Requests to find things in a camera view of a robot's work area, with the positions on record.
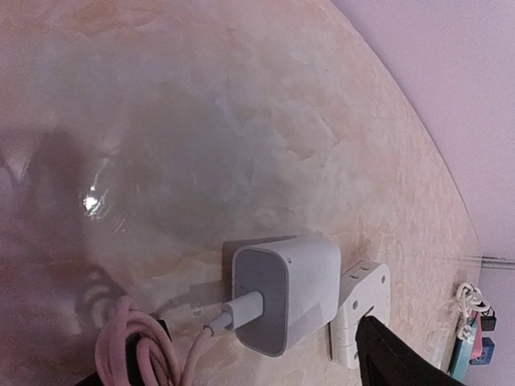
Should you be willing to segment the pink power strip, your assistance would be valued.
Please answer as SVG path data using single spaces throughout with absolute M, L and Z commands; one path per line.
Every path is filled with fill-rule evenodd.
M 483 354 L 483 343 L 482 343 L 483 332 L 482 332 L 482 326 L 481 326 L 481 317 L 478 314 L 476 315 L 476 318 L 474 319 L 472 327 L 476 328 L 476 336 L 475 336 L 475 340 L 473 343 L 472 354 L 471 354 L 471 358 L 470 358 L 471 362 L 479 359 Z

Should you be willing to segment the black plug adapter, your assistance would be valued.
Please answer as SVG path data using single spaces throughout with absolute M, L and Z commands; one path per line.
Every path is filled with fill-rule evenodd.
M 483 332 L 491 332 L 496 328 L 496 311 L 490 308 L 480 315 L 481 329 Z

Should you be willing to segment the blue cube adapter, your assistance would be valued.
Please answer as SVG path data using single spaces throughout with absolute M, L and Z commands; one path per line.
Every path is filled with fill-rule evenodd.
M 489 337 L 483 337 L 481 343 L 476 341 L 469 363 L 471 365 L 489 365 L 492 361 L 494 350 L 495 343 Z

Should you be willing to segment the teal power strip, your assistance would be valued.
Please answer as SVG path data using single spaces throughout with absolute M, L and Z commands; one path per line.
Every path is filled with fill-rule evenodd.
M 473 343 L 476 336 L 476 328 L 472 327 L 472 336 L 467 340 L 457 339 L 455 341 L 454 350 L 451 356 L 451 362 L 448 368 L 449 375 L 458 380 L 464 381 L 466 372 L 469 368 L 469 360 L 472 354 Z

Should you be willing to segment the white multi-outlet plug adapter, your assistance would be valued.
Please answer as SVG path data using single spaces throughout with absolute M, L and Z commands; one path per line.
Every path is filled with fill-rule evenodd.
M 372 315 L 389 325 L 391 275 L 384 263 L 361 261 L 340 276 L 339 308 L 329 324 L 332 360 L 348 369 L 359 367 L 356 332 Z

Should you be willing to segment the white usb charger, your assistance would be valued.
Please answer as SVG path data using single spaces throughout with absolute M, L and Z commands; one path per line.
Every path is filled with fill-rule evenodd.
M 232 300 L 225 311 L 249 349 L 279 357 L 334 319 L 341 252 L 320 236 L 290 236 L 240 246 L 233 254 Z

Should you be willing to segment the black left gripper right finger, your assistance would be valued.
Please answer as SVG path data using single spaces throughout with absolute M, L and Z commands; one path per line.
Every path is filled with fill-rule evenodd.
M 373 316 L 361 318 L 356 346 L 363 385 L 462 386 L 425 361 Z

